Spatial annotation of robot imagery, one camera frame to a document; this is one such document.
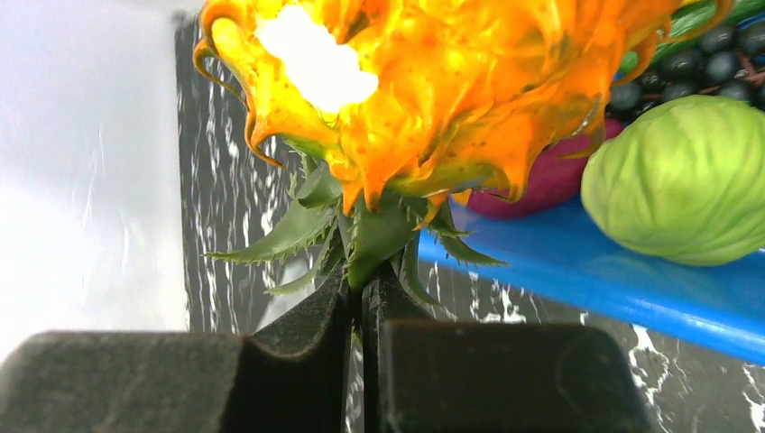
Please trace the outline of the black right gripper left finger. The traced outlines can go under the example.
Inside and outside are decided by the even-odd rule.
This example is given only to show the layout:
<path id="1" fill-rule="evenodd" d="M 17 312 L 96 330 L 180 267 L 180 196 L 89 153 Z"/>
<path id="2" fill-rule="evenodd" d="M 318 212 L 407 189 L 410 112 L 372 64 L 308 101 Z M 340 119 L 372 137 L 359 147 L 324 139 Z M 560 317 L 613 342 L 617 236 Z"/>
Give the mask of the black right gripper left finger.
<path id="1" fill-rule="evenodd" d="M 4 432 L 340 432 L 348 288 L 334 269 L 253 335 L 46 332 L 1 367 Z"/>

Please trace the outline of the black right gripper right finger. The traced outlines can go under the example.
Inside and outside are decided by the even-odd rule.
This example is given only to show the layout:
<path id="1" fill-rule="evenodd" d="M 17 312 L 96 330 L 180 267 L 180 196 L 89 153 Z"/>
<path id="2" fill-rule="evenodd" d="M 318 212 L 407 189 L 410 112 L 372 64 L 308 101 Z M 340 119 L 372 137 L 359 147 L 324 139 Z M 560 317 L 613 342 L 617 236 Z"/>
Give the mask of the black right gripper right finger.
<path id="1" fill-rule="evenodd" d="M 622 349 L 570 324 L 438 321 L 389 264 L 363 291 L 368 432 L 648 432 Z"/>

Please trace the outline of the green toy cabbage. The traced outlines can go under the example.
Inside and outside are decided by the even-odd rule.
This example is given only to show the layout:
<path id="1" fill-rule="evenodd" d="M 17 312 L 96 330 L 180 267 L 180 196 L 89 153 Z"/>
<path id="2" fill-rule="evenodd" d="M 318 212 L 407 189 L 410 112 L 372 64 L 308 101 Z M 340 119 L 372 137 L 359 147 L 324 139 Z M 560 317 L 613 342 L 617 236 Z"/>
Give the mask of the green toy cabbage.
<path id="1" fill-rule="evenodd" d="M 651 108 L 588 161 L 581 201 L 623 248 L 692 266 L 764 245 L 764 114 L 729 97 Z"/>

